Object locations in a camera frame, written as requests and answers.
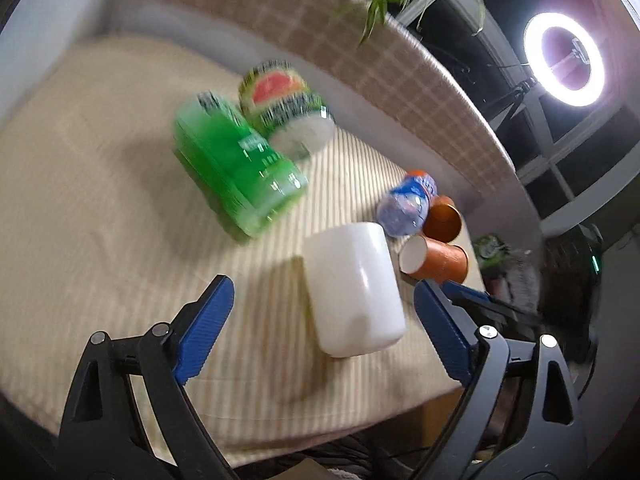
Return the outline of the white plastic cup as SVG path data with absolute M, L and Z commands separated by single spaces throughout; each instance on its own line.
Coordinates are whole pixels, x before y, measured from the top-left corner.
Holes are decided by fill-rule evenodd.
M 303 264 L 318 345 L 337 359 L 384 350 L 407 330 L 382 226 L 358 222 L 307 237 Z

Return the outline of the orange cup near front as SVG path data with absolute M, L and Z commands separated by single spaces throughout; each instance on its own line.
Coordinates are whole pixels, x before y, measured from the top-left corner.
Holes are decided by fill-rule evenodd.
M 415 280 L 433 280 L 438 284 L 453 281 L 462 284 L 469 272 L 469 258 L 463 248 L 416 235 L 401 247 L 399 269 Z

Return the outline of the orange cup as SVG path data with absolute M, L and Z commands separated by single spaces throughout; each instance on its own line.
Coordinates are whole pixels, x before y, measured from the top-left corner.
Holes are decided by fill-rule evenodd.
M 422 233 L 433 240 L 451 243 L 462 231 L 462 226 L 462 215 L 454 201 L 448 196 L 439 195 L 430 203 Z
M 469 258 L 463 248 L 416 235 L 401 247 L 399 269 L 415 280 L 433 280 L 438 284 L 453 281 L 462 284 L 469 272 Z

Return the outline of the orange cup at back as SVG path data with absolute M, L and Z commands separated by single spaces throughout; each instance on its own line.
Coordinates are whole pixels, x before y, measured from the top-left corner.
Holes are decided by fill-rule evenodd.
M 462 231 L 462 226 L 462 215 L 454 201 L 448 196 L 439 195 L 430 203 L 422 233 L 433 240 L 451 243 Z

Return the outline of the striped table cloth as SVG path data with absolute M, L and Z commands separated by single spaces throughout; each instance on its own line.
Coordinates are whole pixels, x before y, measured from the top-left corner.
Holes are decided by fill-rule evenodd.
M 1 391 L 57 432 L 90 335 L 137 336 L 218 274 L 235 304 L 186 391 L 232 466 L 372 426 L 454 388 L 414 314 L 398 344 L 334 360 L 314 339 L 303 240 L 369 221 L 399 166 L 346 131 L 305 196 L 257 238 L 227 226 L 172 147 L 178 107 L 239 79 L 175 44 L 68 52 L 1 133 Z

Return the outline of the green white cardboard box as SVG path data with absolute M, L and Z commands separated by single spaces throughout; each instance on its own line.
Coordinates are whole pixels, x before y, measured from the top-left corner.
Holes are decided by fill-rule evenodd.
M 480 270 L 498 266 L 509 255 L 510 247 L 496 234 L 487 234 L 473 243 Z

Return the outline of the green plastic bottle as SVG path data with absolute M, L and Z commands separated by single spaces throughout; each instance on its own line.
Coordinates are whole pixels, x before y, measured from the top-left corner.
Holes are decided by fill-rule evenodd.
M 178 109 L 174 139 L 178 153 L 247 236 L 258 236 L 306 192 L 308 181 L 296 163 L 213 92 L 201 92 Z

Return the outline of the watermelon print can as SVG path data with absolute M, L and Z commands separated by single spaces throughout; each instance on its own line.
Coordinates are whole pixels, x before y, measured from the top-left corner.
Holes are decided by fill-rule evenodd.
M 268 60 L 249 70 L 239 86 L 239 104 L 247 122 L 294 162 L 319 153 L 335 136 L 322 96 L 289 62 Z

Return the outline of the plaid cushioned bench back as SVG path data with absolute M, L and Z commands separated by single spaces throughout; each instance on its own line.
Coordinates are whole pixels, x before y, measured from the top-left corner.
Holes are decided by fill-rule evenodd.
M 431 148 L 481 196 L 515 176 L 488 122 L 426 47 L 386 18 L 362 39 L 364 0 L 160 0 L 220 18 L 346 84 Z

